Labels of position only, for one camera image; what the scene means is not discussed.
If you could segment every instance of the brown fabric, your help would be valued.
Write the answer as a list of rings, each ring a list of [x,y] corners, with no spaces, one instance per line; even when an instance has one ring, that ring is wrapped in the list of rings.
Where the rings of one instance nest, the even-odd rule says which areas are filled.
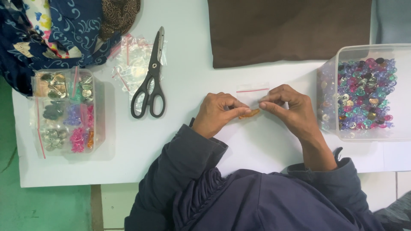
[[[369,44],[372,0],[208,0],[213,67],[327,60]]]
[[[102,7],[100,38],[106,41],[115,31],[127,33],[140,11],[140,0],[102,0]]]

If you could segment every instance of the scissors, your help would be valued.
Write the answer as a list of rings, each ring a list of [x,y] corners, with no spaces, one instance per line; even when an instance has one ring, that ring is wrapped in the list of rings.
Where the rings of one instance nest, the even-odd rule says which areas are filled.
[[[163,43],[164,43],[164,27],[160,27],[155,37],[155,40],[154,40],[150,63],[148,65],[147,75],[145,76],[144,82],[137,89],[136,93],[133,96],[133,99],[131,100],[131,115],[134,118],[140,119],[141,117],[143,117],[143,115],[145,114],[145,109],[147,108],[148,105],[150,106],[150,114],[155,118],[159,118],[160,116],[162,116],[164,113],[164,110],[166,109],[166,99],[160,87],[160,67],[161,67],[160,58],[161,58],[161,52],[163,49]],[[148,84],[150,83],[151,78],[154,79],[154,89],[153,89],[153,92],[149,94]],[[143,93],[144,93],[144,99],[143,99],[143,105],[141,106],[141,113],[139,115],[136,115],[135,102],[136,102],[137,97]],[[154,114],[154,99],[156,96],[160,96],[163,101],[163,109],[158,115]]]

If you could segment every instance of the person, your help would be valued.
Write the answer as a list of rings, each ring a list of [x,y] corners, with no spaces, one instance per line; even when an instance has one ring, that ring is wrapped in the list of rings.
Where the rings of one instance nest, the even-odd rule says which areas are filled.
[[[227,145],[213,136],[251,110],[230,94],[209,93],[190,126],[182,125],[151,164],[125,230],[383,231],[352,160],[339,161],[327,146],[310,98],[281,85],[259,106],[299,139],[303,164],[288,174],[240,169],[221,177],[215,166]]]

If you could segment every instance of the person's left hand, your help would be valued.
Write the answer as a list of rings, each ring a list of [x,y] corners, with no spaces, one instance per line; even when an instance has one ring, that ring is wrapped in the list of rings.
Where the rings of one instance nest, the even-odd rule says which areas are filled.
[[[233,108],[226,111],[225,106]],[[200,106],[192,129],[209,139],[216,135],[230,120],[251,112],[249,106],[238,101],[230,94],[208,93]]]

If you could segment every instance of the jacket sleeve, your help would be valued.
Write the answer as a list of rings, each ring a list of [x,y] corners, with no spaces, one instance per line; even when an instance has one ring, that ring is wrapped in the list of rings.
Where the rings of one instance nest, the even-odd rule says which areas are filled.
[[[214,168],[227,148],[223,142],[206,139],[183,125],[140,182],[130,216],[125,218],[125,230],[172,230],[176,192]]]
[[[361,190],[361,182],[351,158],[337,161],[338,168],[328,172],[306,170],[304,164],[287,168],[288,174],[316,188],[335,206],[355,213],[369,212],[367,195]]]

